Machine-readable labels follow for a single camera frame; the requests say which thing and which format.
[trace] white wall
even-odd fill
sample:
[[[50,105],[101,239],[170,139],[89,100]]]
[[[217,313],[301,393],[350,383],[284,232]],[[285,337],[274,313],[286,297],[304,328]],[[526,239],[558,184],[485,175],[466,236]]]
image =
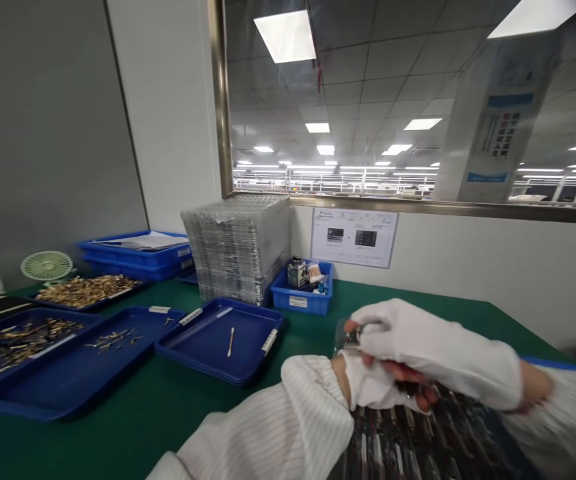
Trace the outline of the white wall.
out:
[[[292,207],[309,257],[312,207]],[[560,349],[576,347],[576,224],[400,213],[389,269],[335,264],[342,280],[489,301]]]
[[[109,0],[150,228],[221,198],[205,0]]]

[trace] white glove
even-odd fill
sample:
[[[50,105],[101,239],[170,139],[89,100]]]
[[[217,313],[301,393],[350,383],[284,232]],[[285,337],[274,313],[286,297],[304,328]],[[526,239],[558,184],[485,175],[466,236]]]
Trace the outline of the white glove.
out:
[[[406,393],[396,388],[395,381],[381,366],[381,362],[375,360],[372,366],[367,367],[363,364],[359,352],[342,350],[340,353],[346,360],[346,377],[350,385],[350,411],[355,411],[358,406],[380,410],[405,405],[424,413],[417,406],[414,397],[408,398]]]
[[[359,344],[368,355],[405,363],[496,410],[514,410],[521,402],[520,360],[505,343],[400,299],[362,307],[350,320],[366,325]]]

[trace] blue plastic tray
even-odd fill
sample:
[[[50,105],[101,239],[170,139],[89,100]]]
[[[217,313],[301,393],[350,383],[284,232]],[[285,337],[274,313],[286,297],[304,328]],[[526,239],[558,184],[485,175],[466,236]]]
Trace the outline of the blue plastic tray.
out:
[[[82,325],[84,325],[84,328],[82,330],[78,330],[76,332],[76,335],[81,335],[86,328],[92,327],[93,325],[98,324],[102,320],[100,315],[90,315],[87,313],[74,313],[64,310],[54,310],[47,308],[35,308],[16,313],[14,315],[11,315],[10,317],[0,319],[0,331],[6,328],[14,327],[16,325],[23,327],[28,322],[31,322],[34,326],[39,326],[42,323],[44,323],[45,320],[48,318],[55,318],[60,320],[74,321],[77,323],[81,323]],[[21,363],[16,367],[10,368],[5,372],[16,370],[30,361],[32,360],[28,359],[24,363]],[[2,366],[3,366],[3,359],[0,359],[0,369],[2,368]]]
[[[84,250],[86,255],[94,260],[105,262],[118,261],[122,263],[130,263],[132,265],[141,265],[143,267],[163,267],[166,265],[172,265],[182,257],[191,254],[190,244],[188,243],[156,252],[143,252],[120,247],[109,247],[99,243],[90,243],[92,241],[108,241],[126,237],[138,237],[139,235],[148,235],[150,232],[151,230],[144,230],[133,233],[124,233],[122,235],[113,235],[112,237],[88,240],[81,242],[79,248]],[[172,235],[173,237],[187,237],[187,235],[181,233],[160,233]]]
[[[40,421],[68,419],[80,413],[112,391],[131,372],[130,367],[153,351],[153,342],[185,316],[181,311],[164,313],[160,309],[124,309],[5,375],[0,379],[0,412]],[[166,325],[168,318],[173,321]],[[121,349],[102,352],[86,346],[100,336],[132,328],[133,336],[142,337],[135,344],[123,340]]]
[[[193,285],[198,285],[199,280],[197,279],[197,270],[188,269],[181,272],[181,275],[177,277],[177,280],[184,283],[192,283]]]
[[[88,255],[83,258],[91,268],[99,273],[109,273],[111,275],[125,275],[126,277],[144,281],[164,281],[178,275],[186,268],[194,267],[192,255],[186,255],[172,265],[163,267],[142,267],[130,263],[98,261]]]
[[[28,297],[28,298],[30,298],[30,300],[32,300],[32,301],[35,302],[35,303],[40,303],[40,304],[42,304],[42,305],[47,305],[48,307],[80,312],[80,311],[86,311],[86,310],[91,310],[91,309],[97,308],[98,306],[104,305],[105,303],[108,303],[108,302],[110,302],[110,301],[113,301],[113,300],[115,300],[115,299],[118,298],[118,297],[123,297],[124,295],[126,295],[126,294],[128,294],[128,293],[132,293],[132,292],[134,292],[134,291],[136,291],[136,290],[142,289],[142,288],[144,288],[146,285],[148,285],[148,282],[146,282],[146,281],[144,281],[144,282],[142,282],[142,283],[138,283],[137,285],[135,285],[135,286],[132,287],[131,289],[123,290],[123,291],[118,292],[118,293],[116,293],[116,294],[114,294],[114,295],[111,295],[110,297],[104,298],[103,300],[99,300],[98,302],[93,303],[92,305],[88,305],[87,307],[83,307],[83,308],[80,308],[80,309],[68,307],[68,306],[62,305],[62,304],[60,304],[60,303],[52,303],[52,302],[48,302],[48,301],[45,301],[45,300],[38,300],[38,299],[36,299],[36,296],[38,295],[38,293],[36,293],[36,294],[34,294],[34,295],[31,295],[31,296]]]
[[[328,315],[330,300],[333,298],[334,266],[332,263],[320,260],[318,262],[322,274],[328,275],[328,293],[320,295],[318,293],[293,290],[288,285],[287,272],[286,268],[284,268],[270,286],[270,290],[273,292],[273,305],[275,308],[312,313],[313,315]]]
[[[203,307],[200,316],[166,333],[155,343],[155,350],[194,370],[234,385],[246,385],[261,366],[282,325],[280,312],[216,298]],[[235,334],[228,358],[232,327]]]

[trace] cotton swab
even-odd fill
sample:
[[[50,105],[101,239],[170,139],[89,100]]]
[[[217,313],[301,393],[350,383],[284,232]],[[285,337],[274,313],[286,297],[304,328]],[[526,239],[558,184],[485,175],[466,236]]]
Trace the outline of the cotton swab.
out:
[[[233,337],[235,336],[235,328],[232,327],[230,329],[230,347],[228,347],[228,358],[230,358],[230,355],[233,352]]]

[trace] green fan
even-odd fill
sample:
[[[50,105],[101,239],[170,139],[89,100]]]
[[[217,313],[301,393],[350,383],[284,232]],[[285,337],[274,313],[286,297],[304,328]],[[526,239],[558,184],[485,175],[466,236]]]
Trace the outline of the green fan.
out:
[[[45,251],[28,255],[21,262],[21,272],[28,278],[52,282],[64,278],[73,269],[73,261],[64,252]]]

